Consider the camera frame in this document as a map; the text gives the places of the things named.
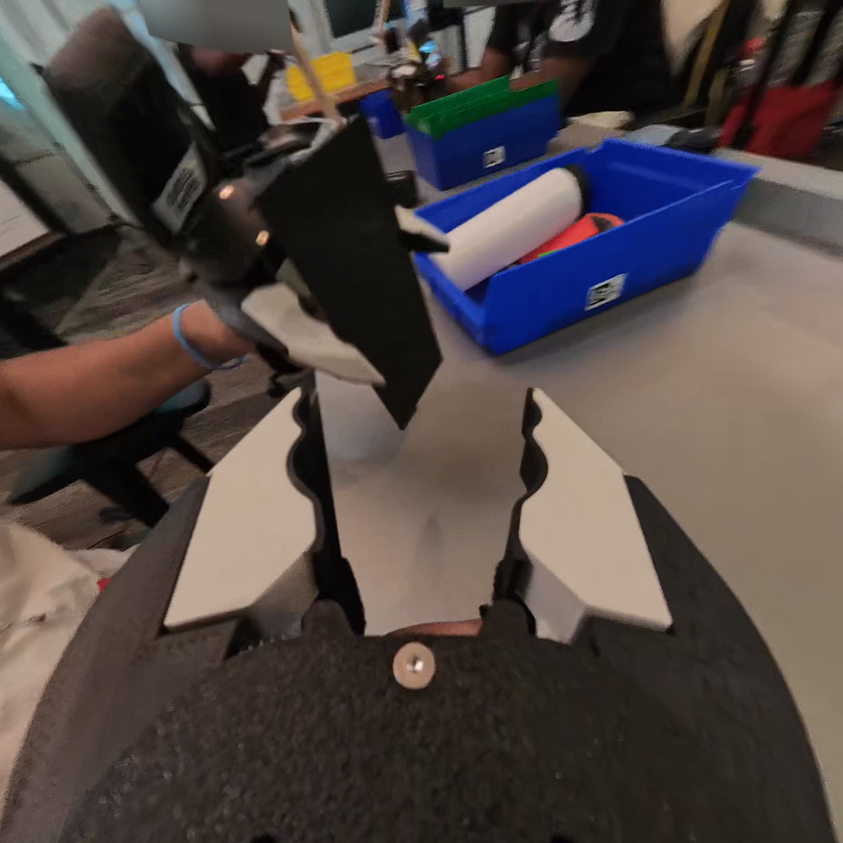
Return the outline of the white cylinder roll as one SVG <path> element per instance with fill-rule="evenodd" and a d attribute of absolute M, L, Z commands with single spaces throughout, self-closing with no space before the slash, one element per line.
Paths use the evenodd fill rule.
<path fill-rule="evenodd" d="M 449 232 L 448 252 L 432 263 L 466 291 L 574 225 L 590 193 L 580 166 L 550 169 Z"/>

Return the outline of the black rectangular sheet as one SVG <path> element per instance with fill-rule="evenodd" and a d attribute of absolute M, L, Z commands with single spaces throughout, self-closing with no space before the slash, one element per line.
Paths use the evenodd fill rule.
<path fill-rule="evenodd" d="M 368 122 L 355 116 L 304 158 L 273 164 L 257 205 L 333 332 L 382 375 L 375 390 L 406 429 L 442 355 Z"/>

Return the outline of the red object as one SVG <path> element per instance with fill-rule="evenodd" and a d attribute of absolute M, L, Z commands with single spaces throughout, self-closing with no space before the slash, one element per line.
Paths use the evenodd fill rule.
<path fill-rule="evenodd" d="M 575 223 L 546 240 L 519 259 L 519 264 L 542 258 L 561 249 L 582 243 L 624 224 L 624 220 L 609 213 L 587 213 Z"/>

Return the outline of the small blue bin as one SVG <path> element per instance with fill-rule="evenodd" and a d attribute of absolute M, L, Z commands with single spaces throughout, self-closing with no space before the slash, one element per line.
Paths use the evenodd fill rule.
<path fill-rule="evenodd" d="M 390 88 L 364 96 L 359 100 L 359 111 L 367 120 L 373 137 L 389 140 L 406 133 L 404 116 L 396 106 Z"/>

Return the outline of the yellow bin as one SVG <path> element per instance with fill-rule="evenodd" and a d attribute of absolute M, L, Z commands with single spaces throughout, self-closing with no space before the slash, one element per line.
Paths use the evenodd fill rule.
<path fill-rule="evenodd" d="M 333 51 L 311 60 L 312 69 L 327 94 L 334 94 L 357 84 L 357 75 L 350 53 Z M 289 95 L 297 103 L 314 99 L 308 78 L 298 64 L 291 64 L 283 72 Z"/>

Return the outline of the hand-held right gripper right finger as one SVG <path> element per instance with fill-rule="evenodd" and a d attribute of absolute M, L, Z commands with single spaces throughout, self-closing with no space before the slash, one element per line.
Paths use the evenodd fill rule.
<path fill-rule="evenodd" d="M 497 599 L 540 638 L 570 644 L 591 619 L 666 632 L 673 618 L 627 477 L 539 388 L 522 414 L 523 491 L 497 565 Z"/>

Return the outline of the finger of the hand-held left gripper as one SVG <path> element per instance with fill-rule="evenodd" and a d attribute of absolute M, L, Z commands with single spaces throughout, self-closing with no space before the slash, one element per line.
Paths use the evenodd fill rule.
<path fill-rule="evenodd" d="M 337 336 L 326 322 L 307 313 L 299 295 L 286 282 L 252 291 L 241 310 L 279 343 L 295 364 L 349 383 L 385 386 L 384 375 L 364 353 Z"/>
<path fill-rule="evenodd" d="M 450 249 L 448 235 L 414 211 L 403 205 L 395 206 L 398 239 L 405 249 L 419 254 L 446 254 Z"/>

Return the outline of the thin wooden stick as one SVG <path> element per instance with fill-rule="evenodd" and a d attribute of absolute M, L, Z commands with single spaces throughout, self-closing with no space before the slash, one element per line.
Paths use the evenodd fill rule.
<path fill-rule="evenodd" d="M 324 119 L 331 122 L 334 128 L 338 130 L 342 129 L 346 125 L 346 119 L 338 111 L 335 101 L 332 100 L 329 94 L 324 90 L 321 80 L 318 78 L 313 67 L 310 55 L 307 52 L 298 27 L 295 24 L 291 24 L 291 27 L 293 54 L 306 82 L 313 92 L 313 97 L 320 107 Z"/>

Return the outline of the blue bin green dividers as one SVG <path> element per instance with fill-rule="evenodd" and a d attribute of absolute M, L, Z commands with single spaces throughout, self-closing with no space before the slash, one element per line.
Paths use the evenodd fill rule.
<path fill-rule="evenodd" d="M 417 173 L 447 191 L 543 156 L 560 97 L 554 80 L 514 89 L 501 78 L 420 104 L 405 122 Z"/>

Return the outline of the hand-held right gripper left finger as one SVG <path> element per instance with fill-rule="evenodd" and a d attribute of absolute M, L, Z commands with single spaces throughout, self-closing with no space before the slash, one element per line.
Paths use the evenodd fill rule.
<path fill-rule="evenodd" d="M 245 620 L 299 636 L 340 567 L 319 402 L 296 387 L 208 476 L 163 628 Z"/>

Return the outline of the labelled blue plastic bin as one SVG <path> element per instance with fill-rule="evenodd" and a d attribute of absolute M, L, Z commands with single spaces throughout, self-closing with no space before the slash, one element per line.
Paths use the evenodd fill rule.
<path fill-rule="evenodd" d="M 444 232 L 554 166 L 588 177 L 590 207 L 623 224 L 463 292 L 432 263 L 416 268 L 468 335 L 500 355 L 695 274 L 729 223 L 758 166 L 718 156 L 611 139 L 503 174 L 425 205 L 419 216 Z"/>

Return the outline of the person's left forearm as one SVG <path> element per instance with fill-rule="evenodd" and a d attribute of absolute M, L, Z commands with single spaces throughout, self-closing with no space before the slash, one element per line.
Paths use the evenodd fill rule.
<path fill-rule="evenodd" d="M 107 436 L 211 372 L 174 340 L 170 317 L 114 339 L 2 361 L 2 450 Z"/>

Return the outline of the person's left hand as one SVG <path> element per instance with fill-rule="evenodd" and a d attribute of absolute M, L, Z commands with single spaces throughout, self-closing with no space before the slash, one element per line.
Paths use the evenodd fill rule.
<path fill-rule="evenodd" d="M 205 302 L 187 305 L 180 317 L 181 335 L 193 352 L 211 368 L 233 367 L 256 347 L 220 320 Z"/>

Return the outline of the red bag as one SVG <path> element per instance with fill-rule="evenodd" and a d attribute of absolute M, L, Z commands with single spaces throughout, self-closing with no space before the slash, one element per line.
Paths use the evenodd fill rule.
<path fill-rule="evenodd" d="M 749 153 L 803 159 L 813 150 L 841 97 L 841 82 L 767 90 L 753 118 Z"/>

